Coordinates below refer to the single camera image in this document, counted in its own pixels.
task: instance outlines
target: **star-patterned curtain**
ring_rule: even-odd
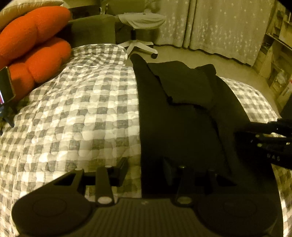
[[[253,65],[274,0],[158,0],[155,44],[202,49]]]

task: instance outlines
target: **tiled floor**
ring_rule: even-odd
[[[241,81],[259,90],[268,100],[272,108],[279,116],[279,112],[265,78],[259,76],[250,66],[241,64],[233,59],[228,59],[215,54],[208,54],[200,50],[192,51],[173,46],[154,46],[158,51],[157,59],[152,59],[150,54],[143,53],[142,50],[134,49],[133,53],[141,55],[146,62],[167,62],[182,61],[190,68],[212,63],[218,76]],[[132,66],[128,59],[127,66]]]

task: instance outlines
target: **orange cushion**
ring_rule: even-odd
[[[70,20],[70,11],[61,6],[35,9],[9,23],[0,33],[0,68],[23,56],[36,44],[58,33]]]
[[[53,37],[13,63],[9,70],[16,93],[14,100],[19,101],[25,97],[32,91],[35,83],[44,83],[54,76],[70,55],[69,43]]]

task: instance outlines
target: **checkered bedspread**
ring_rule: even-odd
[[[124,48],[81,46],[62,72],[19,104],[15,127],[4,124],[0,137],[0,237],[18,234],[11,208],[23,195],[75,168],[86,172],[116,165],[128,157],[130,168],[116,197],[139,198],[140,139],[135,74],[126,67]],[[222,78],[251,121],[277,119],[254,88]],[[291,229],[291,173],[273,166],[283,207],[284,236]],[[93,200],[94,187],[86,198]]]

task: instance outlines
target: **black garment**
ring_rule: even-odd
[[[223,175],[232,176],[237,183],[253,192],[271,194],[281,213],[271,165],[262,164],[254,157],[245,159],[237,156],[233,133],[249,119],[228,85],[215,75],[214,66],[189,70],[186,65],[177,62],[147,64],[137,54],[131,56],[131,61],[139,99],[142,197],[175,194],[176,190],[168,187],[162,170],[162,157],[168,157],[198,172],[213,168]],[[211,90],[194,90],[202,72]],[[176,87],[173,81],[187,83],[189,90],[188,87]],[[178,88],[183,89],[182,96],[189,93],[185,97],[187,100],[179,97],[180,94],[175,91]],[[197,95],[191,98],[194,91]],[[199,98],[200,106],[192,104],[196,98]],[[274,229],[275,233],[283,233],[281,216]]]

